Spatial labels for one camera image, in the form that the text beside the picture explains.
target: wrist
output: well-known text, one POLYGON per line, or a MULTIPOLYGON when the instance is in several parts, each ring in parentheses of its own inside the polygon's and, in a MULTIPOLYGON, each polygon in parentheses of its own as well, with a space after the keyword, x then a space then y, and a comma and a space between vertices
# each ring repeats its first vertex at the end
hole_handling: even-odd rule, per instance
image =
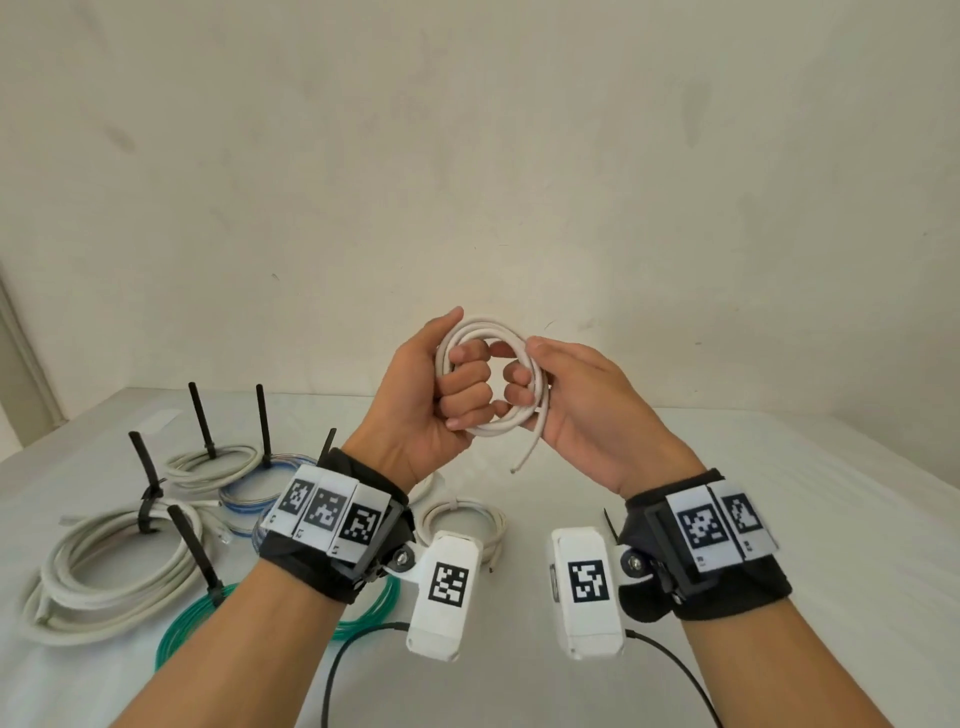
POLYGON ((383 475, 404 493, 410 493, 417 485, 417 478, 410 470, 402 448, 392 444, 390 438, 375 428, 360 425, 340 450, 383 475))
POLYGON ((690 446, 672 433, 667 433, 652 449, 638 451, 640 457, 619 490, 624 500, 707 471, 690 446))

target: white table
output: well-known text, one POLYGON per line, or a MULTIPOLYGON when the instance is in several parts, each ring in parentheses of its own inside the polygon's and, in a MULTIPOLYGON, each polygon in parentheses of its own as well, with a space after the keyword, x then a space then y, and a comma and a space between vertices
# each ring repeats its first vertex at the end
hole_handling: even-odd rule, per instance
MULTIPOLYGON (((305 454, 318 451, 331 426, 340 428, 336 442, 342 443, 369 405, 366 398, 304 395, 268 395, 267 402, 274 450, 305 454)), ((259 442, 252 391, 204 393, 204 405, 218 444, 259 442)), ((61 533, 61 515, 139 498, 145 480, 127 432, 164 409, 182 413, 146 437, 155 461, 198 448, 185 392, 131 389, 0 464, 0 724, 103 726, 153 673, 156 645, 189 599, 127 635, 86 647, 27 643, 16 633, 16 617, 20 587, 61 533)), ((707 463, 748 488, 780 541, 797 604, 895 724, 955 725, 960 492, 829 418, 707 410, 661 415, 707 463)), ((564 657, 552 621, 547 536, 561 526, 602 527, 605 506, 619 525, 622 507, 543 445, 510 475, 528 436, 477 440, 444 469, 447 496, 480 497, 510 519, 500 565, 477 585, 460 660, 445 665, 412 655, 396 633, 365 638, 341 667, 332 725, 710 726, 686 679, 646 645, 628 643, 621 658, 607 662, 564 657)), ((262 487, 270 488, 289 471, 264 477, 262 487)), ((472 514, 450 516, 447 527, 483 534, 472 514)), ((175 536, 129 541, 135 543, 105 555, 87 578, 116 583, 152 568, 169 554, 175 536)), ((242 540, 215 554, 225 583, 242 578, 253 560, 242 540)), ((203 592, 198 584, 191 598, 203 592)), ((396 619, 409 617, 413 597, 404 586, 396 619)), ((697 672, 672 617, 634 627, 697 672)), ((266 634, 270 624, 256 628, 266 634)), ((332 653, 327 650, 300 725, 319 724, 332 653)))

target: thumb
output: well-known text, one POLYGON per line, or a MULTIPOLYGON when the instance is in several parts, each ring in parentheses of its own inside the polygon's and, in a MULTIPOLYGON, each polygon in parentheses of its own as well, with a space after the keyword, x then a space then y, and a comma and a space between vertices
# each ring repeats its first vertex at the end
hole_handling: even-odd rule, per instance
POLYGON ((458 305, 444 316, 430 319, 430 321, 423 325, 422 329, 414 334, 413 338, 410 339, 410 343, 414 344, 418 349, 433 353, 433 351, 440 346, 444 337, 453 330, 453 327, 455 327, 463 317, 464 309, 458 305))
POLYGON ((539 336, 527 339, 527 353, 540 364, 541 369, 560 377, 568 376, 581 364, 576 358, 539 336))

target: white cable bundle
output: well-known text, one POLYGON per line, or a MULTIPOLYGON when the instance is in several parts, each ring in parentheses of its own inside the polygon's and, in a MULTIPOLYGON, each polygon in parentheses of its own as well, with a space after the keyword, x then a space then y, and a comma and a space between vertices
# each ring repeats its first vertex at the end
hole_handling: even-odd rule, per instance
POLYGON ((550 389, 546 386, 543 377, 543 371, 536 361, 527 355, 524 339, 520 334, 511 328, 504 326, 498 321, 492 321, 482 316, 464 319, 449 334, 446 335, 437 349, 437 359, 434 362, 436 375, 448 375, 453 371, 453 365, 450 363, 450 350, 459 344, 464 344, 473 339, 498 339, 505 342, 514 350, 517 360, 524 367, 534 373, 533 381, 527 386, 534 393, 534 403, 525 407, 513 406, 510 411, 499 420, 494 420, 485 425, 471 427, 468 432, 479 437, 496 437, 499 434, 508 432, 518 425, 523 425, 540 408, 540 419, 534 429, 534 440, 530 448, 526 451, 520 462, 515 468, 510 470, 516 473, 530 457, 530 453, 537 446, 537 441, 543 433, 543 426, 546 424, 547 404, 550 400, 550 389))
POLYGON ((503 536, 507 532, 507 517, 499 508, 487 505, 482 500, 470 497, 455 497, 453 500, 444 500, 434 503, 414 516, 414 534, 424 546, 433 543, 433 521, 444 513, 450 513, 458 508, 469 508, 483 514, 493 526, 493 535, 483 543, 483 555, 480 562, 489 564, 490 571, 496 566, 503 550, 503 536))
POLYGON ((193 494, 213 493, 255 469, 263 458, 263 450, 253 445, 225 445, 216 448, 217 457, 231 452, 245 453, 247 459, 240 463, 230 463, 213 473, 193 473, 194 468, 210 459, 205 449, 174 455, 166 463, 167 480, 193 494))
MULTIPOLYGON (((137 516, 141 501, 78 522, 57 542, 21 597, 20 627, 28 639, 52 646, 72 646, 107 640, 133 629, 177 599, 200 574, 183 539, 170 559, 154 573, 132 584, 111 589, 87 586, 74 576, 84 561, 109 548, 115 538, 141 537, 137 516), (68 613, 55 614, 54 603, 81 612, 122 610, 100 621, 76 620, 68 613)), ((154 501, 151 519, 170 521, 167 508, 177 505, 190 521, 197 538, 204 526, 224 541, 229 531, 207 509, 217 501, 189 503, 170 497, 154 501)))

